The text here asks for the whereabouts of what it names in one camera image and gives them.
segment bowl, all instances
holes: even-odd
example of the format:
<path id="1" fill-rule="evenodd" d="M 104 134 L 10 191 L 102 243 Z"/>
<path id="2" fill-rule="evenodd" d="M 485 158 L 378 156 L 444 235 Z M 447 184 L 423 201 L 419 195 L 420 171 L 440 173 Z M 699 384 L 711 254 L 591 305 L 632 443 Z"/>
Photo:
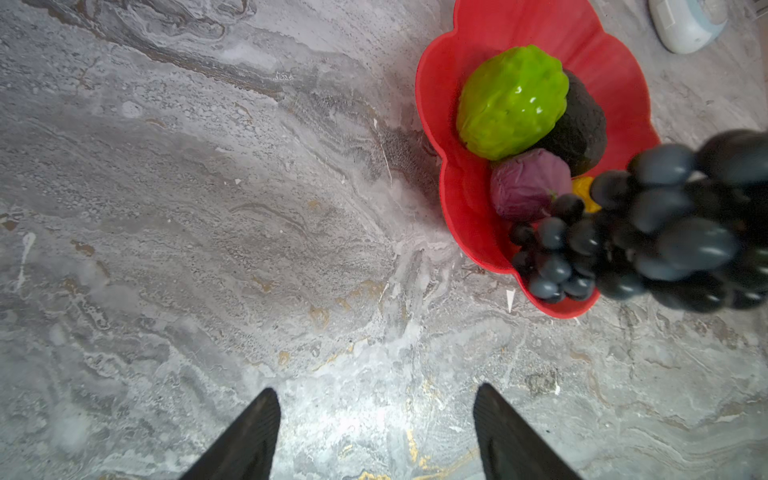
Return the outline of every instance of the bowl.
<path id="1" fill-rule="evenodd" d="M 490 162 L 468 151 L 456 131 L 458 96 L 469 75 L 485 60 L 512 47 L 537 45 L 572 71 L 601 106 L 608 144 L 586 176 L 625 170 L 631 158 L 658 145 L 650 122 L 650 96 L 640 65 L 629 49 L 606 33 L 589 0 L 457 0 L 453 30 L 437 37 L 416 70 L 416 107 L 427 138 L 442 158 L 440 201 L 456 243 L 479 266 L 514 275 L 510 259 L 519 250 L 507 238 L 511 224 L 496 215 L 488 182 Z M 584 302 L 549 305 L 525 295 L 542 312 L 573 318 L 589 310 Z"/>

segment white triangular mark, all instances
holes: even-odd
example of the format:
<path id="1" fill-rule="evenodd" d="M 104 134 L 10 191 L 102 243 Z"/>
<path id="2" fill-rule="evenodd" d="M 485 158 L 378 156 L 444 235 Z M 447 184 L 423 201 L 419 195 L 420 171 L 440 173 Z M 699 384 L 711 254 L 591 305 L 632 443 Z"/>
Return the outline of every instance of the white triangular mark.
<path id="1" fill-rule="evenodd" d="M 507 313 L 512 313 L 512 300 L 515 299 L 516 290 L 507 290 Z"/>

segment stone surface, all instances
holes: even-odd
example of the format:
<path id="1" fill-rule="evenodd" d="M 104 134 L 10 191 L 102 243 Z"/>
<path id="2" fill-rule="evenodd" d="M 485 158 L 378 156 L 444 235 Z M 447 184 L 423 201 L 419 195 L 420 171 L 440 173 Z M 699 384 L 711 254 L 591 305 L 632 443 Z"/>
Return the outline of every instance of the stone surface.
<path id="1" fill-rule="evenodd" d="M 766 125 L 746 0 L 687 57 L 593 4 L 664 138 Z M 508 313 L 453 242 L 413 103 L 452 6 L 0 3 L 4 478 L 177 478 L 272 386 L 275 479 L 479 480 L 484 381 L 585 478 L 766 478 L 766 310 Z"/>

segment bright green bumpy fruit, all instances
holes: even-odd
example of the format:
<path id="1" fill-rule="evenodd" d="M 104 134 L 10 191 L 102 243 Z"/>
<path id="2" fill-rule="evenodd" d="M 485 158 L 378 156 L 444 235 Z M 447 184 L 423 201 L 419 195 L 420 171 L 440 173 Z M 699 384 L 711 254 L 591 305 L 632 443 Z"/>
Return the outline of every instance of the bright green bumpy fruit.
<path id="1" fill-rule="evenodd" d="M 510 48 L 469 76 L 458 100 L 458 135 L 480 157 L 517 155 L 552 130 L 567 93 L 557 58 L 535 45 Z"/>

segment bunch of black grapes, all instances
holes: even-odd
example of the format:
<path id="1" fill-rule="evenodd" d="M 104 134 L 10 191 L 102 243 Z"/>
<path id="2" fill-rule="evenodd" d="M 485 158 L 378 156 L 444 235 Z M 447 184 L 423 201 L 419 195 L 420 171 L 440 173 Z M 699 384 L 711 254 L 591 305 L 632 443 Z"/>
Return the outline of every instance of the bunch of black grapes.
<path id="1" fill-rule="evenodd" d="M 566 296 L 627 300 L 646 291 L 662 305 L 711 313 L 768 298 L 768 134 L 728 131 L 698 151 L 665 144 L 627 171 L 598 175 L 584 212 L 573 194 L 534 230 L 519 224 L 512 264 L 546 303 Z"/>

